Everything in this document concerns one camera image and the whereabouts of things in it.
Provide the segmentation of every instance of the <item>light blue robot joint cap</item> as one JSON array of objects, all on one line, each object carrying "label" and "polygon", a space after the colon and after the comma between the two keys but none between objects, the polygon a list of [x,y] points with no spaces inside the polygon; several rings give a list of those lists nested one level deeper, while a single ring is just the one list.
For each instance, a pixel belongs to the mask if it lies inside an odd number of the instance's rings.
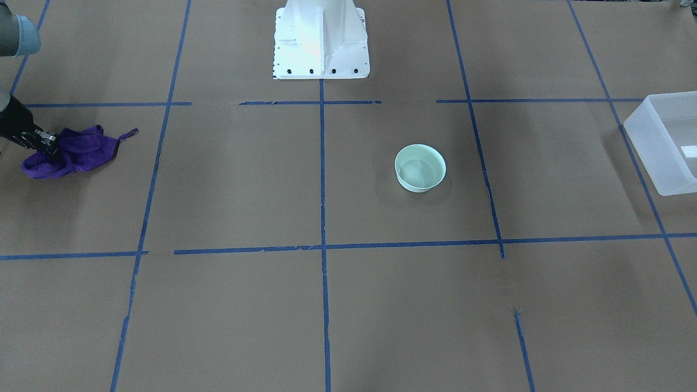
[{"label": "light blue robot joint cap", "polygon": [[15,57],[38,52],[41,49],[39,30],[26,16],[17,15],[17,21],[20,23],[20,45]]}]

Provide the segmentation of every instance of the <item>white label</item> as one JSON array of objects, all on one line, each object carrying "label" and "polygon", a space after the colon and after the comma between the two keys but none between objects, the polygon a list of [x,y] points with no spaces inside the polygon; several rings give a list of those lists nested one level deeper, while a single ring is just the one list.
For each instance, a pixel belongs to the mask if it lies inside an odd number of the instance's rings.
[{"label": "white label", "polygon": [[680,148],[685,154],[685,158],[697,158],[697,146],[682,146]]}]

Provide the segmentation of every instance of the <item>white mounting plate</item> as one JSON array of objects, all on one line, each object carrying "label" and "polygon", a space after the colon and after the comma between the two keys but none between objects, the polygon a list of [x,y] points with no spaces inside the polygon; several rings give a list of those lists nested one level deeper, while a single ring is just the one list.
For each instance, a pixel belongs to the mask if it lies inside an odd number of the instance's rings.
[{"label": "white mounting plate", "polygon": [[[276,30],[285,7],[276,10]],[[356,8],[365,29],[365,11]],[[323,68],[320,55],[308,54],[297,43],[276,40],[273,51],[275,79],[362,79],[370,74],[367,43],[344,43],[327,54]]]}]

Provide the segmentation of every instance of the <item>gray robot arm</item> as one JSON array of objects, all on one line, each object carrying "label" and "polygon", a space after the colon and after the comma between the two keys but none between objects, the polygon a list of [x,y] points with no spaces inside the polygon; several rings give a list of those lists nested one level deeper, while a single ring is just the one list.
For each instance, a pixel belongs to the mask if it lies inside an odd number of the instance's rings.
[{"label": "gray robot arm", "polygon": [[[38,29],[27,17],[14,15],[0,0],[0,56],[33,54],[41,48]],[[14,96],[0,88],[0,136],[26,149],[53,155],[56,135],[36,124],[31,112]]]}]

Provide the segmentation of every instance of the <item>purple cloth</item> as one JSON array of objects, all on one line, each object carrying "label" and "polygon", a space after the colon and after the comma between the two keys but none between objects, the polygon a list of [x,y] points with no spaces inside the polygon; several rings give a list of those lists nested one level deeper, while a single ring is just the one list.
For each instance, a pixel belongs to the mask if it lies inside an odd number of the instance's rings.
[{"label": "purple cloth", "polygon": [[138,133],[137,129],[118,139],[104,136],[104,128],[96,125],[82,132],[64,128],[58,138],[54,156],[38,152],[22,163],[22,170],[32,179],[55,179],[70,173],[89,172],[116,157],[121,140]]}]

